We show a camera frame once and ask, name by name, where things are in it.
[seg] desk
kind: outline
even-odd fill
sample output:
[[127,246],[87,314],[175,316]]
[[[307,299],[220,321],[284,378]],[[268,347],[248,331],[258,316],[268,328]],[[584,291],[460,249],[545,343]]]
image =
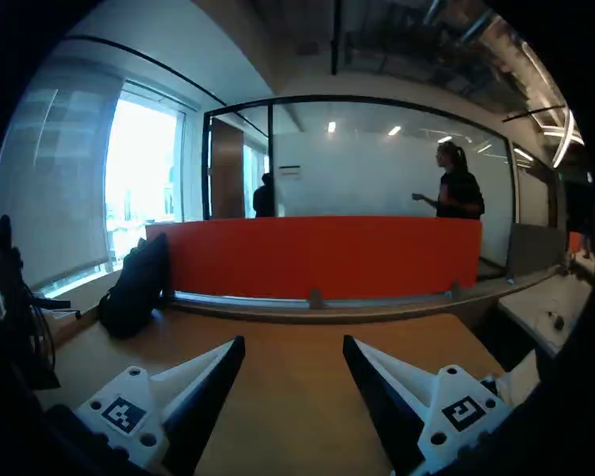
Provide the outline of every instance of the desk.
[[39,392],[45,408],[71,407],[128,365],[155,373],[235,335],[246,355],[198,464],[222,474],[388,474],[392,469],[342,355],[350,334],[431,372],[459,364],[476,378],[501,366],[450,314],[378,324],[268,324],[166,311],[137,337],[109,340],[95,324],[62,346],[62,389]]
[[[569,338],[589,298],[591,286],[575,276],[553,276],[524,291],[501,297],[498,306],[522,327],[548,355],[554,357]],[[564,319],[556,331],[552,311]]]

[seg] white desk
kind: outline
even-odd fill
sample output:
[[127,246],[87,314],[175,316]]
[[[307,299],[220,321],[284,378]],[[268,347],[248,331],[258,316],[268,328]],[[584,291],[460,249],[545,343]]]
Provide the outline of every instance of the white desk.
[[[498,305],[553,357],[573,331],[590,291],[588,283],[572,275],[553,276],[526,290],[501,297]],[[564,319],[561,331],[553,327],[556,316]]]

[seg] black backpack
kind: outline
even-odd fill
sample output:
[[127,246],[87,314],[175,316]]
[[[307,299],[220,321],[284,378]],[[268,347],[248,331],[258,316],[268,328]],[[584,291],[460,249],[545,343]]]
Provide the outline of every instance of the black backpack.
[[164,233],[142,240],[124,258],[115,284],[99,302],[99,321],[112,337],[128,339],[152,321],[161,291],[168,292],[170,258]]

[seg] gray partition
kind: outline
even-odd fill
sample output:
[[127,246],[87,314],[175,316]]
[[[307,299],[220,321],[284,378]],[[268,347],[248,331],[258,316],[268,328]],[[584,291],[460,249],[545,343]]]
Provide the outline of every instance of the gray partition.
[[566,253],[566,235],[562,230],[516,223],[509,240],[507,271],[521,276],[561,264]]

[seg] window blind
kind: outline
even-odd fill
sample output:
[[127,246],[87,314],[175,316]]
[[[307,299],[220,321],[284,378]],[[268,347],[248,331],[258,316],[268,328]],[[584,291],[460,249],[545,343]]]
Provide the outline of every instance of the window blind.
[[43,67],[23,95],[0,155],[0,216],[32,289],[108,260],[104,170],[123,78]]

